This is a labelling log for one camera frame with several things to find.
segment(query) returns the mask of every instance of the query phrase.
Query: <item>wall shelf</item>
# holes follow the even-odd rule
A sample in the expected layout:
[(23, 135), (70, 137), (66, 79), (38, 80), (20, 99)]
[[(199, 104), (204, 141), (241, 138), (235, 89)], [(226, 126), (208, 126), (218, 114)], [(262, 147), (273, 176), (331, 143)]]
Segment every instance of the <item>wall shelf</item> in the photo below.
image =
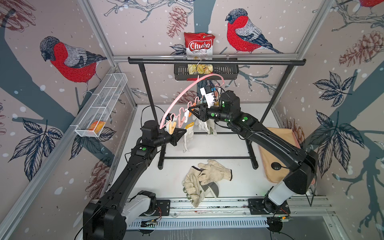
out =
[(109, 76), (104, 87), (97, 94), (98, 96), (75, 129), (80, 137), (100, 136), (126, 84), (127, 76), (124, 73), (113, 73)]

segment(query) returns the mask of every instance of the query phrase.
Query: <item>work glove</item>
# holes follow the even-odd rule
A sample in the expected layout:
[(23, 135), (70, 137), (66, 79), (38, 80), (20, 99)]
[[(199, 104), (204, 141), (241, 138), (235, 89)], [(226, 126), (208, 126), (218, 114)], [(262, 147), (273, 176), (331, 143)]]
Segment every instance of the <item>work glove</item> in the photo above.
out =
[(188, 144), (189, 144), (189, 141), (193, 138), (193, 127), (194, 127), (194, 122), (188, 124), (185, 129), (187, 130), (187, 132), (184, 134), (184, 141), (183, 141), (183, 153), (184, 152), (189, 152), (188, 150)]
[(206, 121), (206, 123), (207, 123), (207, 127), (209, 129), (208, 134), (213, 134), (213, 135), (217, 136), (217, 132), (215, 130), (215, 121), (213, 119), (208, 119)]
[(209, 159), (208, 164), (199, 163), (199, 168), (205, 169), (198, 176), (201, 185), (206, 185), (211, 182), (218, 182), (222, 179), (232, 180), (232, 170), (225, 168), (215, 160)]
[(184, 181), (182, 181), (187, 197), (189, 195), (194, 207), (198, 207), (205, 197), (205, 192), (202, 190), (201, 185), (197, 180), (200, 173), (201, 172), (198, 169), (191, 167)]

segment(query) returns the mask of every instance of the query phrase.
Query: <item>bird illustration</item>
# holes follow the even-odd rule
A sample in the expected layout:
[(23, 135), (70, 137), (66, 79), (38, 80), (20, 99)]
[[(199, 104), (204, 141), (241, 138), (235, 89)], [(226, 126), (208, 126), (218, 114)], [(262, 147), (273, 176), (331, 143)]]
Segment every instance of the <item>bird illustration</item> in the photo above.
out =
[(252, 53), (255, 49), (270, 49), (276, 53), (282, 53), (273, 48), (265, 39), (262, 31), (248, 18), (248, 13), (242, 8), (233, 9), (225, 19), (228, 21), (227, 39), (236, 52)]
[(356, 12), (352, 15), (357, 15), (357, 12), (361, 9), (361, 7), (368, 7), (370, 9), (371, 13), (367, 17), (369, 17), (373, 14), (376, 14), (376, 13), (372, 12), (372, 8), (374, 6), (376, 6), (377, 4), (384, 2), (384, 0), (347, 0), (347, 1), (341, 2), (340, 5), (346, 4), (346, 3), (351, 2), (351, 1), (356, 1), (356, 2), (360, 3), (359, 9), (357, 9)]
[(83, 92), (92, 93), (88, 90), (88, 81), (96, 75), (96, 68), (102, 60), (106, 60), (98, 54), (90, 53), (84, 48), (72, 47), (60, 42), (57, 38), (48, 36), (40, 43), (40, 51), (44, 61), (50, 60), (52, 65), (68, 80), (75, 83), (86, 83), (87, 90)]

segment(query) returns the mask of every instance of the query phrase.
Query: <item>beige glove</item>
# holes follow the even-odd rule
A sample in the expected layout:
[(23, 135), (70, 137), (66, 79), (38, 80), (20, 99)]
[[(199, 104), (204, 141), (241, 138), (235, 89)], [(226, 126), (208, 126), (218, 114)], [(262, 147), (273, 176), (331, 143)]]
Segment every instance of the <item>beige glove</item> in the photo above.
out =
[(208, 134), (213, 134), (213, 135), (217, 136), (217, 132), (215, 130), (215, 121), (213, 119), (208, 119), (206, 121), (206, 123), (207, 123), (207, 127), (209, 129)]
[(194, 207), (198, 207), (205, 197), (205, 193), (202, 190), (199, 181), (197, 180), (197, 177), (200, 173), (201, 172), (199, 170), (191, 167), (184, 181), (182, 181), (185, 191), (192, 199), (192, 205)]
[(232, 170), (225, 168), (215, 160), (209, 159), (208, 164), (199, 163), (198, 167), (205, 169), (198, 177), (198, 180), (201, 181), (201, 185), (218, 182), (223, 178), (229, 181), (232, 180)]

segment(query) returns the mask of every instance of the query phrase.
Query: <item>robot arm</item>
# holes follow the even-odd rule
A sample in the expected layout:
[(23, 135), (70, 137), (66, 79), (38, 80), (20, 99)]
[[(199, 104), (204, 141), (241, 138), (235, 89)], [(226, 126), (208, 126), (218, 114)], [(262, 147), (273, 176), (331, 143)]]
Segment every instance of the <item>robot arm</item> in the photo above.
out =
[(281, 204), (294, 194), (305, 194), (316, 174), (317, 153), (306, 152), (291, 145), (269, 131), (255, 117), (241, 112), (240, 99), (233, 91), (226, 91), (221, 95), (219, 107), (209, 108), (204, 103), (190, 107), (189, 111), (202, 121), (214, 119), (226, 122), (233, 132), (259, 144), (290, 170), (289, 174), (265, 196), (264, 207), (267, 212), (276, 212)]

